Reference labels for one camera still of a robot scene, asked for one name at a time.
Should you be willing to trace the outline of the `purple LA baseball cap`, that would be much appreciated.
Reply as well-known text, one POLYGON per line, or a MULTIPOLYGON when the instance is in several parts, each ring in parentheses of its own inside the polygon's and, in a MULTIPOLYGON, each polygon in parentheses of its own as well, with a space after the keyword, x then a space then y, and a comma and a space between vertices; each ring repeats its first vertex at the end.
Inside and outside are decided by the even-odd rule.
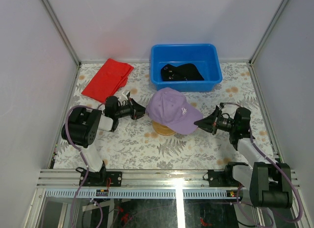
POLYGON ((198 128, 194 122, 203 119, 203 114, 188 103, 183 93, 169 87, 153 94, 146 115, 182 135, 193 133, 198 128))

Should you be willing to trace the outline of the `wooden hat stand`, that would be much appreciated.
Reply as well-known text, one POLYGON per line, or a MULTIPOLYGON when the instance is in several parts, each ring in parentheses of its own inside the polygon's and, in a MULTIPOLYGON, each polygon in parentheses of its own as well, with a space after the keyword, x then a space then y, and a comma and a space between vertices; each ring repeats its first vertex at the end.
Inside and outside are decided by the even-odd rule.
POLYGON ((155 121, 152 122, 152 126, 154 131, 162 136, 172 136, 174 135, 176 132, 171 130, 169 127, 162 125, 160 123, 157 123, 155 121))

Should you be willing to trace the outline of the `black cap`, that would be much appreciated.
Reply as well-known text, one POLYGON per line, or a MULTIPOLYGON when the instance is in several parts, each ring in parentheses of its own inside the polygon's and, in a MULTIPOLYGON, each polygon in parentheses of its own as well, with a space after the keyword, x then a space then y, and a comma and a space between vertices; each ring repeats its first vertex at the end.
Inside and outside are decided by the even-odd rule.
POLYGON ((204 81, 197 67, 192 63, 173 66, 166 64, 160 70, 162 81, 204 81))

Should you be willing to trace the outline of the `blue plastic bin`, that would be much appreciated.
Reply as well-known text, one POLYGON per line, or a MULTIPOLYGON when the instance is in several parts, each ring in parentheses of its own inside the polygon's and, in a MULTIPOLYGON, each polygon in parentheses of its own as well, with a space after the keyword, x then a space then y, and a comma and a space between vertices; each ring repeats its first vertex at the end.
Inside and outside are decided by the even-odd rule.
POLYGON ((208 92, 222 81, 216 47, 212 44, 154 45, 151 49, 150 80, 156 89, 170 87, 180 92, 208 92), (194 64, 204 81, 162 81, 160 70, 166 64, 194 64))

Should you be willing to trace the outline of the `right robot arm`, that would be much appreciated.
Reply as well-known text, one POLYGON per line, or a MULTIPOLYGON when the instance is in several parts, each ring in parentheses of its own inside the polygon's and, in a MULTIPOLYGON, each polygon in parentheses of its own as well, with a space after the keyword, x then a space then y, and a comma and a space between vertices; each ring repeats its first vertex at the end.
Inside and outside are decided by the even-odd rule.
POLYGON ((276 162, 256 149, 250 128, 251 111, 238 107, 234 117, 223 113, 224 104, 216 107, 208 117, 195 125, 215 135, 218 130, 229 134, 234 149, 246 162, 228 162, 224 170, 208 170, 210 187, 236 187, 242 184, 249 191, 253 206, 266 208, 291 208, 291 170, 288 164, 276 162))

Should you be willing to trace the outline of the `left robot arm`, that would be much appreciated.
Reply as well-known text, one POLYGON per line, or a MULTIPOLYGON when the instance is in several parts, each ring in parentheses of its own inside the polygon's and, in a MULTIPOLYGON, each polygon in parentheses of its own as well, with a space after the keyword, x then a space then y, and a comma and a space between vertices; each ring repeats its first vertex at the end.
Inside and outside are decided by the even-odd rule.
POLYGON ((109 96, 102 105, 105 107, 104 110, 85 105, 72 107, 61 131, 62 139, 79 151, 86 170, 92 172, 90 180, 96 186, 102 186, 107 182, 107 173, 102 171, 105 164, 94 145, 97 131, 114 132, 120 118, 129 116, 132 120, 138 120, 146 112, 146 108, 129 95, 121 98, 109 96))

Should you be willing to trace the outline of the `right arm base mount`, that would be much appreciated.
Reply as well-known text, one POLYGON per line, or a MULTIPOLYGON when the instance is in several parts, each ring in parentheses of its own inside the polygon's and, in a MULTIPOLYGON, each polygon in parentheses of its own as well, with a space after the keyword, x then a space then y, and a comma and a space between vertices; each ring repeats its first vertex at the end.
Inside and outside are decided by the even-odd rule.
POLYGON ((209 187, 238 187, 239 182, 233 177, 235 166, 248 166, 248 164, 229 162, 224 170, 207 170, 202 178, 209 183, 209 187))

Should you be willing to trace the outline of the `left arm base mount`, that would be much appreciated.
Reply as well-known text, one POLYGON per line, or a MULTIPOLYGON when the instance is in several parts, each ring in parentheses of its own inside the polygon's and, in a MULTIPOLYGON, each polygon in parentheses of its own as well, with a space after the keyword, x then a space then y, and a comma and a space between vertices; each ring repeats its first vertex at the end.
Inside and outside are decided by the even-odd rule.
POLYGON ((122 172, 107 171, 103 165, 99 172, 89 172, 86 180, 84 180, 87 170, 83 167, 77 167, 76 172, 80 173, 79 185, 89 187, 121 187, 122 172))

